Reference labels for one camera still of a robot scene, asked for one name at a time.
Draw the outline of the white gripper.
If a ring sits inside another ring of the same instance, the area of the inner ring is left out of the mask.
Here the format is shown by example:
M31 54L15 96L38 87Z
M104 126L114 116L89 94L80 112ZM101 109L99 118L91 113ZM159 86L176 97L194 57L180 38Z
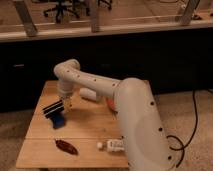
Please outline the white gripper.
M70 97L73 95L73 90L72 89L59 89L59 98L64 100L64 110L65 112L68 112L71 110L72 104L71 104L71 99Z

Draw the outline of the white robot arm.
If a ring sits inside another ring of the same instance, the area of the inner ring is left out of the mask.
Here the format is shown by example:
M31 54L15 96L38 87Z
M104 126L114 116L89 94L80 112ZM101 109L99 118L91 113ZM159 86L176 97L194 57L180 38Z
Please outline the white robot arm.
M73 94L75 83L111 98L129 171L175 171L175 162L148 83L138 78L124 80L82 72L75 59L54 67L62 99Z

